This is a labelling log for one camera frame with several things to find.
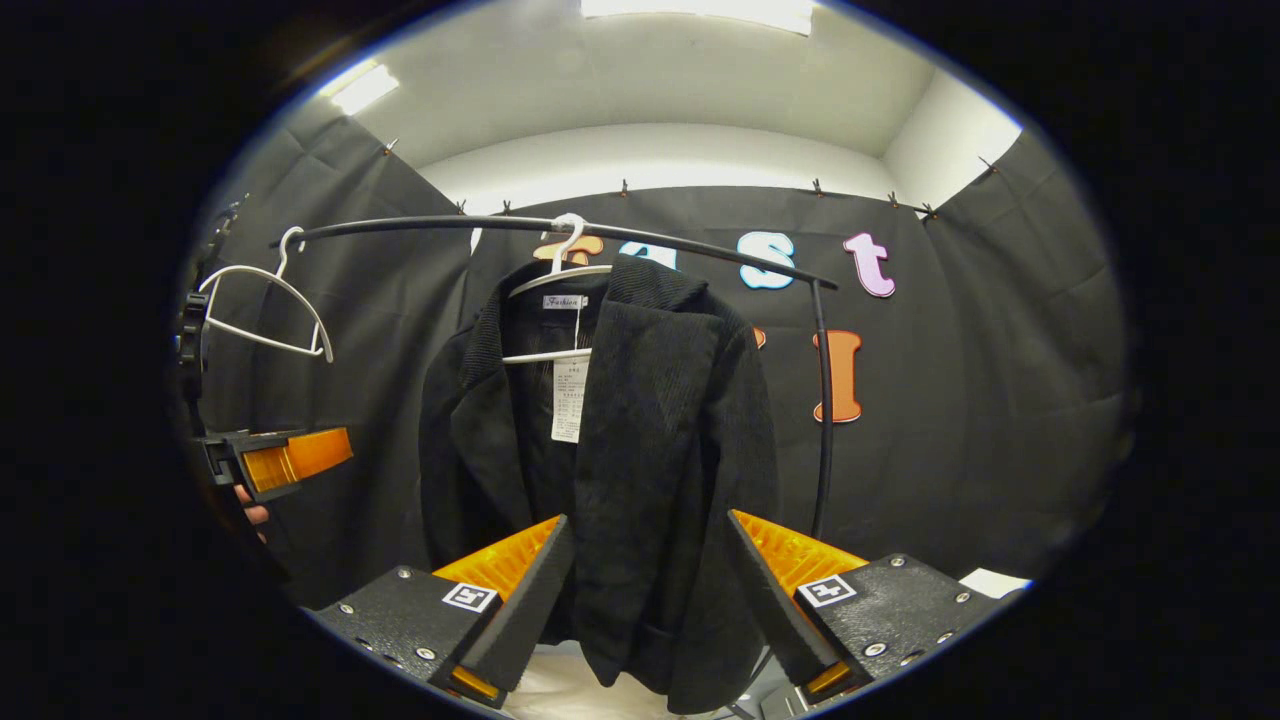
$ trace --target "white wall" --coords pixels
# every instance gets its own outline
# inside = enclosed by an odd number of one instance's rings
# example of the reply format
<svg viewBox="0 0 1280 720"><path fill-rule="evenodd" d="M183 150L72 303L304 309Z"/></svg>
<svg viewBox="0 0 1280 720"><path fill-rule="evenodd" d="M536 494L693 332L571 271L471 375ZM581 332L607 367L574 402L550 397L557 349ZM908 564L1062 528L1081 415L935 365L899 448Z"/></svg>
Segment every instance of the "white wall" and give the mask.
<svg viewBox="0 0 1280 720"><path fill-rule="evenodd" d="M940 70L884 152L884 165L908 205L937 208L987 169L1021 127L955 77Z"/></svg>
<svg viewBox="0 0 1280 720"><path fill-rule="evenodd" d="M758 186L887 197L893 181L874 158L824 142L726 126L644 123L577 128L490 145L420 168L466 211L622 190Z"/></svg>
<svg viewBox="0 0 1280 720"><path fill-rule="evenodd" d="M1021 133L1001 109L937 70L883 159L800 137L709 124L640 123L522 137L454 155L419 173L466 211L488 215L630 190L755 186L812 190L937 208Z"/></svg>

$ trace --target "black jacket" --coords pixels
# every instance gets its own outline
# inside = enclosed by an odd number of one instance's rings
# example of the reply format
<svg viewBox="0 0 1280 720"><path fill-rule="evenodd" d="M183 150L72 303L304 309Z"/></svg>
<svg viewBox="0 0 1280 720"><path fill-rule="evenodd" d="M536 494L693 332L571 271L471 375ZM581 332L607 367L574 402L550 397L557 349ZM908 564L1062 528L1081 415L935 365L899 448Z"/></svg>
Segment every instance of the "black jacket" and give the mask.
<svg viewBox="0 0 1280 720"><path fill-rule="evenodd" d="M544 642L576 638L596 678L627 671L676 714L748 685L763 639L727 565L726 510L780 505L773 425L751 325L698 281L618 255L609 274L504 278L422 387L419 452L438 568L559 512L573 573ZM548 295L585 295L575 310ZM504 355L591 347L579 443L552 441L552 368Z"/></svg>

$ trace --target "hanger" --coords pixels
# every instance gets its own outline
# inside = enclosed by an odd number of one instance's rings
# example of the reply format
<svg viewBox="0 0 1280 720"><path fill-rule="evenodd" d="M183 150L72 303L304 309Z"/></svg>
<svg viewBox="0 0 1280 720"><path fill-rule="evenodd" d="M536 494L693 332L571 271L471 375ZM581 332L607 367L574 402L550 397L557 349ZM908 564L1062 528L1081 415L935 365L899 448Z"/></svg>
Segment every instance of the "hanger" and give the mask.
<svg viewBox="0 0 1280 720"><path fill-rule="evenodd" d="M284 266L289 263L289 258L288 258L288 255L285 252L285 247L288 247L288 245L289 245L289 238L293 237L296 233L300 233L300 232L302 232L302 228L300 228L300 227L292 227L288 231L285 231L284 232L284 237L280 238L280 265L275 269L275 274L274 275L271 273L268 273L266 270L264 270L261 268L255 268L252 265L228 265L228 266L218 270L216 273L209 275L207 278L205 278L205 282L200 283L200 292L205 292L205 288L209 287L210 283L214 284L214 290L209 293L209 305L207 305L207 309L205 310L205 322L209 323L210 325L215 327L215 328L221 328L221 329L224 329L224 331L227 331L227 332L229 332L232 334L238 334L241 337L252 340L253 342L261 342L262 345L270 345L271 347L278 347L280 350L292 350L293 352L301 352L303 355L310 355L312 357L315 357L315 356L317 356L320 354L324 354L325 360L328 360L329 363L333 363L333 345L329 342L329 333L328 333L328 331L324 329L324 323L320 322L320 315L316 313L316 309L312 307L310 302L307 302L307 299L303 297L302 293L297 291L297 288L294 288L292 284L284 282L284 279L280 277L282 274L284 274ZM218 286L219 286L219 283L223 282L223 275L227 275L227 274L230 274L230 273L250 273L250 274L257 275L260 278L265 278L265 279L268 279L268 281L270 281L270 282L273 282L273 283L283 287L284 290L287 290L289 292L289 295L292 295L293 297L297 297L302 302L302 305L306 306L307 313L311 314L311 318L314 318L315 322L316 322L316 325L311 329L311 347L306 348L306 347L298 347L296 345L285 345L283 342L271 340L269 337L262 337L262 336L259 336L259 334L253 334L253 333L251 333L248 331L242 331L241 328L237 328L237 327L229 325L229 324L227 324L227 323L224 323L221 320L214 319L212 318L212 314L214 314L214 299L218 297ZM316 347L316 338L317 337L320 340L323 340L323 347Z"/></svg>
<svg viewBox="0 0 1280 720"><path fill-rule="evenodd" d="M572 222L573 232L570 233L568 240L562 242L561 246L556 249L556 256L552 259L552 272L547 273L540 278L534 278L521 286L517 286L515 290L511 291L511 295L508 295L507 297L515 297L521 292L525 292L526 290L532 290L538 286L543 286L547 283L564 281L568 278L576 278L579 275L594 275L598 273L608 273L613 270L613 265L588 265L585 268L572 268L568 270L562 270L561 263L564 259L564 254L568 252L568 249L572 247L573 243L577 242L580 237L582 237L582 229L586 227L586 220L584 220L581 215L575 215L573 213L566 213L559 218L556 218L556 222L557 223Z"/></svg>
<svg viewBox="0 0 1280 720"><path fill-rule="evenodd" d="M561 268L562 268L562 260L564 258L564 254L568 252L568 249L572 247L573 243L577 242L577 240L580 237L582 237L582 229L586 227L586 220L584 220L581 215L575 215L573 213L566 213L566 214L556 218L556 222L557 223L572 222L573 223L573 232L570 233L568 240L566 240L564 242L562 242L559 245L559 247L556 249L556 256L552 259L552 272L548 273L548 274L545 274L545 275L543 275L543 277L540 277L540 278L534 278L534 279L531 279L531 281L529 281L529 282L526 282L526 283L524 283L521 286L517 286L515 290L511 291L511 295L507 296L508 299L509 297L515 297L515 296L520 295L521 292L525 292L526 290L531 290L531 288L535 288L538 286L543 286L543 284L547 284L547 283L553 283L553 282L563 281L563 279L568 279L568 278L576 278L576 277L580 277L580 275L594 275L594 274L599 274L599 273L608 273L608 272L613 270L613 265L589 265L586 268L572 268L572 269L568 269L568 270L562 270ZM547 234L543 233L543 240L545 240L545 238L547 238ZM582 309L581 307L579 307L577 315L579 315L579 320L581 320L581 318L582 318ZM575 322L573 323L573 345L575 346L577 345L577 331L579 331L579 324L577 324L577 322ZM561 359L564 359L564 357L589 357L590 355L591 355L591 348L590 347L582 347L582 348L575 347L573 350L558 350L556 352L535 352L532 355L512 355L509 357L503 357L502 359L502 364L503 365L518 365L521 363L541 363L541 361L545 361L545 360L561 360Z"/></svg>

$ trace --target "ceiling light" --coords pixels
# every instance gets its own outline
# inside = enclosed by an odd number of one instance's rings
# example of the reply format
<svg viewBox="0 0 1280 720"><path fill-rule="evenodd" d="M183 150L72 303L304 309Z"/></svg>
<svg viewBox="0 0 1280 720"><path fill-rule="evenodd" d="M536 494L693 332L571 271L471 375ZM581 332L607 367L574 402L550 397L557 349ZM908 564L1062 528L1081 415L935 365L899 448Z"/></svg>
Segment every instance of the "ceiling light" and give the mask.
<svg viewBox="0 0 1280 720"><path fill-rule="evenodd" d="M370 102L399 87L399 81L387 72L387 65L378 65L365 70L351 85L339 90L333 101L342 108L343 113L355 115L364 110Z"/></svg>
<svg viewBox="0 0 1280 720"><path fill-rule="evenodd" d="M353 65L353 67L348 68L347 72L344 72L340 76L333 78L332 81L329 81L328 85L325 85L324 87L321 87L319 95L321 95L324 97L333 97L334 95L338 94L339 90L342 90L343 87L347 87L356 78L358 78L360 76L367 73L369 70L371 70L371 69L374 69L376 67L378 67L378 61L374 60L372 58L370 58L370 59L367 59L367 60L365 60L365 61L362 61L362 63L360 63L357 65Z"/></svg>
<svg viewBox="0 0 1280 720"><path fill-rule="evenodd" d="M582 0L584 18L682 13L759 23L808 36L814 0Z"/></svg>

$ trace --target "rack pole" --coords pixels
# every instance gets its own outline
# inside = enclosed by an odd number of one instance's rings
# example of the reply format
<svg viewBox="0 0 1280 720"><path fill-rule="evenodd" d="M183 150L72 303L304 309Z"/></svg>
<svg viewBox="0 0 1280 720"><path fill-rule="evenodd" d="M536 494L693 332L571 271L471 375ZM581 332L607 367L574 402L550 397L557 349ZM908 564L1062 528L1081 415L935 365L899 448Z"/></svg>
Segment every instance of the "rack pole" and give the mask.
<svg viewBox="0 0 1280 720"><path fill-rule="evenodd" d="M827 516L827 495L831 491L831 443L835 433L832 415L835 409L831 397L831 347L827 341L827 322L822 314L820 286L814 281L809 283L809 287L813 290L813 316L818 328L818 361L822 365L822 450L818 456L818 497L813 503L813 530L809 536L820 541Z"/></svg>
<svg viewBox="0 0 1280 720"><path fill-rule="evenodd" d="M493 228L493 229L513 229L513 231L547 231L547 232L570 232L573 229L571 223L557 223L556 220L548 220L545 218L513 218L503 215L426 215L420 218L383 218L378 220L358 220L355 223L342 223L337 225L325 225L319 228L311 228L302 232L293 233L285 242L306 242L316 241L326 237L338 237L344 234L357 234L366 232L390 232L390 231L407 231L407 229L433 229L433 228ZM822 287L831 290L838 290L835 282L806 273L804 270L797 270L790 265L783 265L781 263L773 263L771 260L764 260L762 258L755 258L753 255L746 255L733 250L726 250L723 247L717 247L714 245L707 245L705 242L694 242L691 240L685 240L681 237L672 237L669 234L658 234L644 231L635 231L630 228L617 228L612 225L596 225L588 223L582 228L582 234L594 234L596 237L608 237L612 240L628 240L635 242L644 242L648 245L657 245L660 247L671 247L673 250L684 250L686 252L694 252L696 255L705 255L708 258L717 258L719 260L728 260L732 263L741 263L751 268L759 268L762 270L768 270L771 273L778 273L780 275L787 275L790 278L801 279L805 282L818 282ZM270 247L278 247L280 241L274 241Z"/></svg>

